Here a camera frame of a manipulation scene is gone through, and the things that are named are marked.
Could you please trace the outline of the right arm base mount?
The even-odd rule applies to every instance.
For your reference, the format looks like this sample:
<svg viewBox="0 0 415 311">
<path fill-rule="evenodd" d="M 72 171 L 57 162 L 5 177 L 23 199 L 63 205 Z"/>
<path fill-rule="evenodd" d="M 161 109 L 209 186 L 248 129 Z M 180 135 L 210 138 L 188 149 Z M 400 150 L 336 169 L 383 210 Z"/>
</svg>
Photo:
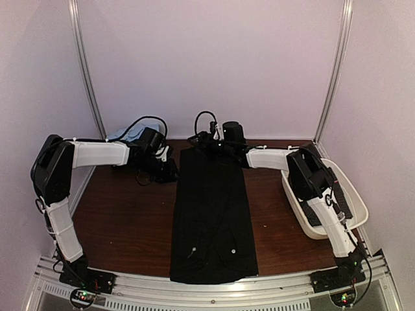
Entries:
<svg viewBox="0 0 415 311">
<path fill-rule="evenodd" d="M 334 268 L 318 270 L 311 274 L 311 285 L 314 293 L 336 290 L 366 280 L 360 256 L 335 257 L 335 263 Z"/>
</svg>

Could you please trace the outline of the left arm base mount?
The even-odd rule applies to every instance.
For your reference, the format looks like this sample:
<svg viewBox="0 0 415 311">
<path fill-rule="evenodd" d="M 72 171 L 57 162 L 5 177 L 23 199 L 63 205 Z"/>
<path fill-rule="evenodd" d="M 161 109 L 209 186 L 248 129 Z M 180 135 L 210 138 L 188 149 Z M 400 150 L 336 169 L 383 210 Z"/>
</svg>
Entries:
<svg viewBox="0 0 415 311">
<path fill-rule="evenodd" d="M 59 281 L 90 292 L 111 294 L 115 284 L 115 274 L 89 267 L 85 255 L 74 262 L 62 260 L 63 268 Z"/>
</svg>

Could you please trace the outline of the black long sleeve shirt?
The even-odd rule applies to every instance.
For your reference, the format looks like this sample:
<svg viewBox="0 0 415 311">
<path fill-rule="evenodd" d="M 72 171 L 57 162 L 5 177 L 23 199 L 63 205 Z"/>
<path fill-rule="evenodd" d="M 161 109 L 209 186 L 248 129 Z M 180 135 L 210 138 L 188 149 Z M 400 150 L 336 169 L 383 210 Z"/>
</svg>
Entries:
<svg viewBox="0 0 415 311">
<path fill-rule="evenodd" d="M 231 159 L 180 152 L 170 280 L 224 284 L 259 273 L 244 173 Z"/>
</svg>

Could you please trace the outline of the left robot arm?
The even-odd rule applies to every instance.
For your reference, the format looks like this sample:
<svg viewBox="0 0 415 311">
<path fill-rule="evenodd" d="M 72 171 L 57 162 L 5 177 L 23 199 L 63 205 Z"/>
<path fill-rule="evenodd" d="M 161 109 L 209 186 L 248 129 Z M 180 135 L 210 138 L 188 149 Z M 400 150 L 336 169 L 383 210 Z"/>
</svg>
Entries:
<svg viewBox="0 0 415 311">
<path fill-rule="evenodd" d="M 64 260 L 72 263 L 84 254 L 69 212 L 74 169 L 126 165 L 147 173 L 156 183 L 170 183 L 179 174 L 171 154 L 170 147 L 157 139 L 128 142 L 49 135 L 32 166 L 30 178 Z"/>
</svg>

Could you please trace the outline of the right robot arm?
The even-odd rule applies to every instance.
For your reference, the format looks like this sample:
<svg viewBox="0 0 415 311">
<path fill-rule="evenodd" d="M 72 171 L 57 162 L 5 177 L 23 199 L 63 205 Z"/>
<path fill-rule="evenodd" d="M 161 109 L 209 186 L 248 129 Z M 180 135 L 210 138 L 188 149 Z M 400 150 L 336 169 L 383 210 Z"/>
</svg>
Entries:
<svg viewBox="0 0 415 311">
<path fill-rule="evenodd" d="M 305 202 L 319 219 L 335 259 L 350 260 L 333 270 L 335 284 L 345 286 L 357 276 L 356 263 L 360 260 L 361 250 L 358 239 L 347 225 L 347 220 L 353 215 L 335 172 L 323 163 L 311 144 L 291 149 L 250 146 L 243 142 L 219 140 L 208 132 L 195 134 L 187 141 L 209 156 L 230 157 L 244 168 L 287 172 L 294 197 Z"/>
</svg>

